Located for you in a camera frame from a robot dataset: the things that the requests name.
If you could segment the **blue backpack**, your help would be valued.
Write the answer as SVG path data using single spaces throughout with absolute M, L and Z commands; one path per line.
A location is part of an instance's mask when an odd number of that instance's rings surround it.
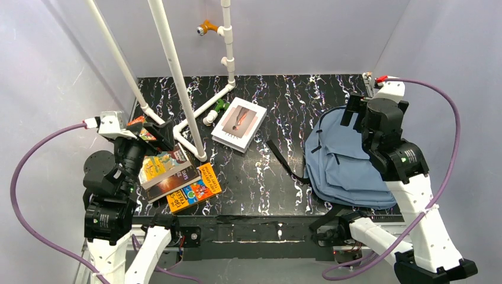
M 344 111 L 335 107 L 319 118 L 305 141 L 302 176 L 291 170 L 273 141 L 266 144 L 286 172 L 310 185 L 323 201 L 375 210 L 394 207 L 397 201 L 363 151 L 361 134 L 352 128 L 355 120 L 341 125 Z

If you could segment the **white photo cover book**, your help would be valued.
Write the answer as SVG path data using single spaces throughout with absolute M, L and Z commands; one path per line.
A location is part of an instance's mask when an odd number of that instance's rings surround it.
M 267 115 L 265 107 L 234 98 L 211 132 L 212 139 L 245 153 Z

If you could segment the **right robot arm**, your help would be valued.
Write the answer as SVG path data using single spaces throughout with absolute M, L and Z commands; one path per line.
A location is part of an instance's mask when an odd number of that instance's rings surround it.
M 396 237 L 355 212 L 339 218 L 339 233 L 388 262 L 400 283 L 466 279 L 478 273 L 477 265 L 461 256 L 446 230 L 423 153 L 401 136 L 407 107 L 406 101 L 353 94 L 341 121 L 361 133 L 362 148 L 397 201 L 406 229 Z

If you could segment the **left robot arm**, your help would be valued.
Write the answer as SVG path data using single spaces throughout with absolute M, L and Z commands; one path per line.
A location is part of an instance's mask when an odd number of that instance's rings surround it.
M 83 166 L 84 237 L 97 269 L 92 280 L 104 277 L 109 283 L 148 283 L 164 249 L 177 238 L 179 220 L 173 215 L 155 215 L 142 228 L 145 239 L 126 268 L 127 244 L 137 208 L 130 195 L 139 184 L 143 159 L 173 149 L 173 123 L 137 122 L 122 127 L 119 122 L 99 117 L 83 123 L 87 129 L 97 128 L 114 145 L 113 152 L 91 154 Z

